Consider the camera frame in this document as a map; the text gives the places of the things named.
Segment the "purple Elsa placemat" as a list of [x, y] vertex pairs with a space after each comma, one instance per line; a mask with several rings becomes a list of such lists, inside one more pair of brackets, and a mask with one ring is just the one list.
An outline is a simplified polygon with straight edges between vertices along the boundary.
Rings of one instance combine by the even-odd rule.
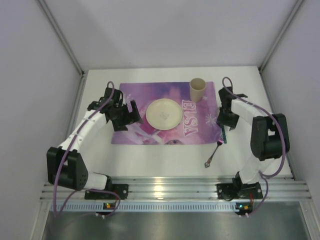
[[[189, 82], [121, 83], [119, 89], [124, 100], [136, 102], [143, 123], [133, 123], [127, 131], [115, 132], [115, 145], [202, 145], [221, 139], [222, 131], [217, 125], [218, 104], [215, 84], [206, 83], [200, 101], [190, 99]], [[172, 129], [160, 130], [150, 125], [146, 117], [148, 106], [159, 99], [171, 99], [181, 107], [182, 118]]]

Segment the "beige plate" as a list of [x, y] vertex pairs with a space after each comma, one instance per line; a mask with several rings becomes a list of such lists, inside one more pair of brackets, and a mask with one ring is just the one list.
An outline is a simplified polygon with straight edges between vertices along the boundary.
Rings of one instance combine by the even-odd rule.
[[183, 110], [176, 101], [161, 98], [153, 101], [147, 107], [145, 117], [153, 128], [167, 131], [180, 124], [183, 118]]

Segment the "iridescent spoon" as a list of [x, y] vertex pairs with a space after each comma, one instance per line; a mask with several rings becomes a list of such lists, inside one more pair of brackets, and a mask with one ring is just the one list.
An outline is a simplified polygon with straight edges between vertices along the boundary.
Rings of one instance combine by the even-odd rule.
[[226, 144], [227, 143], [227, 137], [226, 137], [226, 131], [225, 131], [225, 126], [222, 124], [220, 126], [221, 128], [221, 141]]

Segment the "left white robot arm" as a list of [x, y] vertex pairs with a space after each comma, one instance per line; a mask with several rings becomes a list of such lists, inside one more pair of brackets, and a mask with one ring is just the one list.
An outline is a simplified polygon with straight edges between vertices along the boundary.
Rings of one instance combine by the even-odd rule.
[[88, 105], [84, 117], [64, 142], [47, 151], [50, 184], [75, 191], [107, 189], [110, 177], [90, 171], [84, 152], [108, 122], [115, 132], [127, 131], [134, 123], [143, 123], [136, 102], [125, 103], [123, 92], [112, 87], [107, 87], [98, 101]]

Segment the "beige cup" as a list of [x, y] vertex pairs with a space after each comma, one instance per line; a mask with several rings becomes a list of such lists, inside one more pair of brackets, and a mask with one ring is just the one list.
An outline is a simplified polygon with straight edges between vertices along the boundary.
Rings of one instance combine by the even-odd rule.
[[194, 78], [189, 83], [190, 100], [192, 102], [199, 102], [205, 92], [207, 83], [202, 78]]

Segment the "iridescent fork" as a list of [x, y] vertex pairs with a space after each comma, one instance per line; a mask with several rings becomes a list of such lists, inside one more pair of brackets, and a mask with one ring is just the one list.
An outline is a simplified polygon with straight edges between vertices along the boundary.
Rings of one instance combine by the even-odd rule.
[[213, 160], [213, 157], [214, 157], [216, 151], [217, 151], [218, 148], [219, 148], [221, 145], [223, 145], [223, 144], [224, 144], [223, 141], [220, 141], [220, 140], [219, 140], [219, 141], [217, 142], [217, 146], [216, 146], [216, 148], [214, 149], [213, 153], [212, 153], [211, 156], [208, 158], [208, 160], [204, 163], [204, 167], [205, 167], [205, 168], [209, 168], [209, 167], [210, 167], [211, 162], [212, 162], [212, 160]]

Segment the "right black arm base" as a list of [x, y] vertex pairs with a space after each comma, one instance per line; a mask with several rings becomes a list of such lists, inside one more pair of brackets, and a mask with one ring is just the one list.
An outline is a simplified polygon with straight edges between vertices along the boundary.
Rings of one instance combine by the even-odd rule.
[[261, 185], [258, 182], [255, 184], [244, 184], [240, 187], [235, 186], [233, 183], [220, 183], [216, 185], [216, 189], [219, 200], [249, 200], [251, 197], [254, 200], [259, 200], [263, 198]]

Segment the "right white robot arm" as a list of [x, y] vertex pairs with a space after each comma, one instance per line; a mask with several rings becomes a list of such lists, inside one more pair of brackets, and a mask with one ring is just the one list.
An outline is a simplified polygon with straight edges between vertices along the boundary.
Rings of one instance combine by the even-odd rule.
[[248, 101], [243, 93], [234, 94], [231, 86], [218, 92], [221, 107], [217, 125], [234, 130], [239, 120], [251, 127], [248, 159], [240, 162], [240, 170], [230, 184], [222, 184], [238, 197], [256, 193], [259, 179], [273, 178], [284, 167], [286, 154], [290, 150], [290, 139], [286, 116], [272, 114], [264, 108]]

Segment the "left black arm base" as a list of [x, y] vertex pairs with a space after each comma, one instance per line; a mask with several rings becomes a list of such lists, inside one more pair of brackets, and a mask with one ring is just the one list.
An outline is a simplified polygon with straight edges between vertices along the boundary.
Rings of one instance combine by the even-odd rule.
[[104, 190], [86, 190], [85, 200], [125, 200], [128, 197], [129, 185], [128, 184], [112, 184], [110, 189]]

